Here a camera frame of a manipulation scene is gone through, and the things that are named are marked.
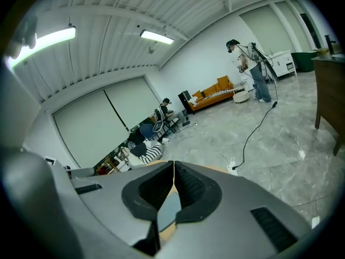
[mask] blue chair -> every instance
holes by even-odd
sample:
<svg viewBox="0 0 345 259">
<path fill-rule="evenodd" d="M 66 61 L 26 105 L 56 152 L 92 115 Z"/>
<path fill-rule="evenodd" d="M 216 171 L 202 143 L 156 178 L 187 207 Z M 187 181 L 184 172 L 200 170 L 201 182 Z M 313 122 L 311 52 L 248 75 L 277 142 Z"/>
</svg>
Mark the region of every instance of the blue chair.
<svg viewBox="0 0 345 259">
<path fill-rule="evenodd" d="M 148 140 L 153 139 L 158 132 L 153 132 L 153 126 L 150 124 L 142 124 L 140 127 L 141 134 Z"/>
</svg>

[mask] ceiling light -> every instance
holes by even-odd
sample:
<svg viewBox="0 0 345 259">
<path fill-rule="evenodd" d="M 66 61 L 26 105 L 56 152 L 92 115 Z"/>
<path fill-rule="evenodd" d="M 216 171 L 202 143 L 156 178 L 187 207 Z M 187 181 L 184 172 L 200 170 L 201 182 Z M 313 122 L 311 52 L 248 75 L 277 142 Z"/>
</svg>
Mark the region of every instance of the ceiling light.
<svg viewBox="0 0 345 259">
<path fill-rule="evenodd" d="M 65 30 L 61 30 L 58 32 L 51 33 L 44 37 L 40 37 L 36 40 L 36 45 L 34 48 L 30 49 L 28 46 L 25 46 L 20 51 L 20 54 L 17 58 L 13 59 L 11 57 L 8 58 L 8 65 L 9 67 L 13 68 L 18 63 L 26 59 L 27 57 L 31 56 L 32 54 L 48 47 L 54 45 L 56 43 L 69 40 L 75 38 L 75 27 L 70 27 Z"/>
<path fill-rule="evenodd" d="M 164 42 L 164 43 L 167 43 L 167 44 L 171 44 L 171 43 L 174 42 L 174 40 L 169 38 L 169 37 L 165 37 L 163 35 L 159 35 L 158 33 L 150 32 L 150 31 L 147 31 L 147 30 L 143 30 L 141 32 L 140 36 L 143 37 L 143 38 L 152 39 L 152 40 Z"/>
</svg>

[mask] desk leg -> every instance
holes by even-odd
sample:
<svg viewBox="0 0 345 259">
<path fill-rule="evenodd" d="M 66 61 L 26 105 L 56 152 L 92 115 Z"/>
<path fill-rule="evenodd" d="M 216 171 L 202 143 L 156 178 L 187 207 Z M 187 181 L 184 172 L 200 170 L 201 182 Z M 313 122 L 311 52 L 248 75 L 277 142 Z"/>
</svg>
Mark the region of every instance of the desk leg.
<svg viewBox="0 0 345 259">
<path fill-rule="evenodd" d="M 344 141 L 343 137 L 341 135 L 339 135 L 338 139 L 336 141 L 335 147 L 333 149 L 334 156 L 336 156 L 336 154 L 338 153 L 338 151 L 339 151 L 339 149 L 341 147 L 341 144 L 343 144 L 343 141 Z"/>
<path fill-rule="evenodd" d="M 320 126 L 320 119 L 321 119 L 321 115 L 319 114 L 319 112 L 316 112 L 316 120 L 315 120 L 315 128 L 318 130 L 319 126 Z"/>
</svg>

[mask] power outlet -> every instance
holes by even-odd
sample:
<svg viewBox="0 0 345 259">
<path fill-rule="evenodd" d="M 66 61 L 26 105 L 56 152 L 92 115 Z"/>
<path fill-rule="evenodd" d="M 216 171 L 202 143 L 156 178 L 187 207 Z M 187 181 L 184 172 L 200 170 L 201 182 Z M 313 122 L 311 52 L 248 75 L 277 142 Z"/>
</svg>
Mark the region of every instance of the power outlet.
<svg viewBox="0 0 345 259">
<path fill-rule="evenodd" d="M 235 166 L 235 164 L 234 164 L 233 162 L 232 162 L 231 164 L 229 164 L 229 165 L 227 166 L 227 172 L 228 172 L 229 174 L 238 176 L 237 170 L 236 170 L 236 169 L 235 169 L 235 170 L 232 169 L 233 166 Z"/>
</svg>

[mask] marble floor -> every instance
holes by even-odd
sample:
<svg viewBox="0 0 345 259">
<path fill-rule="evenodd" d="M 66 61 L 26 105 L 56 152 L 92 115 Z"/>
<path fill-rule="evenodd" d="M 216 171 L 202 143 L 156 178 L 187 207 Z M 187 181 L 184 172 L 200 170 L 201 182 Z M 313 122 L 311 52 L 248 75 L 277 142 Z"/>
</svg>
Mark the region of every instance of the marble floor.
<svg viewBox="0 0 345 259">
<path fill-rule="evenodd" d="M 268 88 L 276 100 L 274 84 Z M 289 204 L 311 223 L 332 212 L 342 193 L 345 147 L 333 156 L 337 133 L 321 118 L 315 129 L 316 80 L 314 72 L 287 75 L 277 83 L 278 104 L 249 139 L 245 163 L 238 175 L 261 185 Z M 225 168 L 229 164 L 212 141 L 236 165 L 242 161 L 246 138 L 258 126 L 272 103 L 251 98 L 241 104 L 232 99 L 191 116 L 193 127 L 170 135 L 162 160 L 180 160 Z"/>
</svg>

